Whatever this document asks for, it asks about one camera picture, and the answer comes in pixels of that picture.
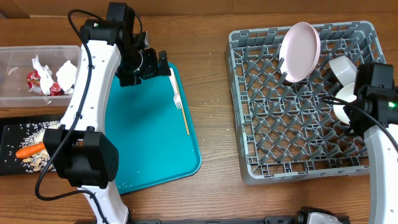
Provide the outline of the wooden chopstick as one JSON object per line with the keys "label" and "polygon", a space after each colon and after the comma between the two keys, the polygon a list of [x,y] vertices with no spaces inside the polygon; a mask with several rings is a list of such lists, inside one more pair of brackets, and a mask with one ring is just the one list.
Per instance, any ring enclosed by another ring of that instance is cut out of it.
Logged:
{"label": "wooden chopstick", "polygon": [[186,129],[187,135],[189,136],[190,135],[190,131],[189,131],[189,128],[188,128],[187,117],[185,115],[184,107],[181,109],[181,111],[182,111],[182,116],[183,116],[183,120],[184,120],[184,124],[185,124],[185,129]]}

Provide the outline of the grey melamine bowl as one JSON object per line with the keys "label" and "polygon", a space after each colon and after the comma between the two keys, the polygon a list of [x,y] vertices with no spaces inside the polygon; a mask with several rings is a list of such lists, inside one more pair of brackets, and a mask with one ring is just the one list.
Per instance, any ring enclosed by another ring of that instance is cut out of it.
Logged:
{"label": "grey melamine bowl", "polygon": [[330,60],[329,66],[343,86],[352,84],[356,81],[357,68],[347,56],[343,55]]}

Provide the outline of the grey dishwasher rack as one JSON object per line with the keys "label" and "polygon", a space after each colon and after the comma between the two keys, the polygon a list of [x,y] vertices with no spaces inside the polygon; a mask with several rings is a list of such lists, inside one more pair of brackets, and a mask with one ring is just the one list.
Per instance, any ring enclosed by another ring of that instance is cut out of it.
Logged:
{"label": "grey dishwasher rack", "polygon": [[355,65],[384,62],[368,21],[317,24],[320,58],[308,78],[289,83],[279,57],[288,29],[235,30],[229,34],[226,69],[233,99],[241,177],[273,184],[336,175],[366,175],[369,162],[360,137],[322,102],[341,84],[328,62],[348,57]]}

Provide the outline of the orange carrot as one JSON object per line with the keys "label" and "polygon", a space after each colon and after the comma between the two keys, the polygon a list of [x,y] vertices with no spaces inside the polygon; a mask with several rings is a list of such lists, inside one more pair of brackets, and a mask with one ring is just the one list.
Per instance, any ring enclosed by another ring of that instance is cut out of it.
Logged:
{"label": "orange carrot", "polygon": [[18,159],[25,159],[25,158],[30,157],[31,155],[34,155],[35,153],[38,153],[44,149],[45,149],[44,143],[40,142],[38,144],[26,146],[26,147],[19,149],[16,152],[16,157]]}

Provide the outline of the pink round plate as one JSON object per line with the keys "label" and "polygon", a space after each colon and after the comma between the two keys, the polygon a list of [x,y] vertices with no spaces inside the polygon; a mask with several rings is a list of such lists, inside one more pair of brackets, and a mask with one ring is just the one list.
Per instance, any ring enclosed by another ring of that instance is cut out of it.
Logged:
{"label": "pink round plate", "polygon": [[285,80],[297,83],[312,74],[320,57],[320,36],[307,22],[299,22],[286,33],[279,52],[284,59],[280,71],[286,73]]}

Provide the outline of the white plastic fork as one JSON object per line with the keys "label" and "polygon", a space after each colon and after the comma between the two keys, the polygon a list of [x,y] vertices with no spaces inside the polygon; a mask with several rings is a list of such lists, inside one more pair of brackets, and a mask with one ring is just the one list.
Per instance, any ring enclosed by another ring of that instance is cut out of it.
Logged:
{"label": "white plastic fork", "polygon": [[176,81],[176,78],[175,78],[174,70],[172,68],[170,68],[169,80],[170,80],[170,84],[171,84],[171,86],[173,88],[173,91],[174,91],[174,103],[175,103],[176,107],[179,110],[181,110],[183,108],[182,99],[181,99],[180,94],[178,93],[178,90],[177,90],[177,81]]}

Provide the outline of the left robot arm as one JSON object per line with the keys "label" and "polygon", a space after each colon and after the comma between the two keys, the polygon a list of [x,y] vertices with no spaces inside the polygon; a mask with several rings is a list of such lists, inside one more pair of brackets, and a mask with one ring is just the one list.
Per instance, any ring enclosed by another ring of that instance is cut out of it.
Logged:
{"label": "left robot arm", "polygon": [[49,165],[86,197],[98,223],[132,222],[115,183],[119,153],[105,135],[113,80],[125,87],[163,76],[176,86],[166,52],[150,48],[146,32],[133,32],[138,21],[127,4],[111,2],[105,18],[91,14],[75,29],[82,43],[75,90],[60,126],[44,133]]}

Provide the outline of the black food waste tray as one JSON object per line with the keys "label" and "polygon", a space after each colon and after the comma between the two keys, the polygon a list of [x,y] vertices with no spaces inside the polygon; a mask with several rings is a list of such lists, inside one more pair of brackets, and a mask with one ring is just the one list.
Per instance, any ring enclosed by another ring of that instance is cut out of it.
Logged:
{"label": "black food waste tray", "polygon": [[16,152],[39,141],[45,129],[61,118],[62,114],[1,118],[1,175],[31,174],[25,171]]}

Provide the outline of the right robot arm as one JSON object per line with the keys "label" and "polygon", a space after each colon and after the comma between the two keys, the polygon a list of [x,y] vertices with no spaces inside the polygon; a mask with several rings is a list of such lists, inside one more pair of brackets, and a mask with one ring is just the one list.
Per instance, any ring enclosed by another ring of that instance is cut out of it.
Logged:
{"label": "right robot arm", "polygon": [[358,67],[352,102],[325,96],[341,105],[354,135],[361,136],[370,164],[370,223],[397,223],[397,90],[394,67],[364,63]]}

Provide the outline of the red snack wrapper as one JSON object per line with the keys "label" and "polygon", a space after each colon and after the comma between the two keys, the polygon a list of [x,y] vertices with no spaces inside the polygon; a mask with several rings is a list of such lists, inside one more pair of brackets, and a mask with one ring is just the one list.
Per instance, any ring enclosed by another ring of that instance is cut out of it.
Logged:
{"label": "red snack wrapper", "polygon": [[51,78],[41,78],[38,71],[30,72],[27,75],[27,84],[30,92],[44,96],[63,95],[63,90],[57,82]]}

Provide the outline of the teal plastic tray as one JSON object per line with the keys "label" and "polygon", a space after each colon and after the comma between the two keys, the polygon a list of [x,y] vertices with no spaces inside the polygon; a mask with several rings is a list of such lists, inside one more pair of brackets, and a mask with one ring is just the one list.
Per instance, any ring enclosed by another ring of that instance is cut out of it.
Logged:
{"label": "teal plastic tray", "polygon": [[201,154],[180,77],[176,76],[190,135],[175,106],[168,77],[121,87],[115,78],[106,109],[106,137],[119,152],[120,194],[195,174]]}

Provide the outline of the white tissue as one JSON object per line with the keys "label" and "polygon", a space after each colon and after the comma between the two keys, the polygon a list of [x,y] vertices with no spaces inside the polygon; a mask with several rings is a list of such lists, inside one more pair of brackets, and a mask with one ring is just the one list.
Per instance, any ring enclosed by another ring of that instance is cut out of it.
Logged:
{"label": "white tissue", "polygon": [[38,55],[36,55],[36,57],[32,59],[32,66],[40,77],[40,88],[42,93],[44,95],[50,95],[50,89],[54,84],[52,71],[47,65],[43,67],[40,64]]}

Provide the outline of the pile of white rice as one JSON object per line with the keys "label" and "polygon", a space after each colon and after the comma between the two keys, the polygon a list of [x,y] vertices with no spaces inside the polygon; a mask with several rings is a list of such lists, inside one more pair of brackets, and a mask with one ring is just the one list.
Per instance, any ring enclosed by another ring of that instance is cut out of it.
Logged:
{"label": "pile of white rice", "polygon": [[57,129],[59,126],[58,121],[6,125],[1,139],[1,175],[43,171],[50,160],[45,148],[23,158],[17,157],[17,151],[40,144],[46,129]]}

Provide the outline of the white paper bowl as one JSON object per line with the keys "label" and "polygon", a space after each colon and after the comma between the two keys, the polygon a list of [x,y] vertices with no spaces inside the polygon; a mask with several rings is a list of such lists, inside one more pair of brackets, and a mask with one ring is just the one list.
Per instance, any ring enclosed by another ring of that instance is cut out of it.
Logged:
{"label": "white paper bowl", "polygon": [[66,95],[74,92],[76,82],[77,68],[70,60],[66,61],[56,72],[57,83]]}

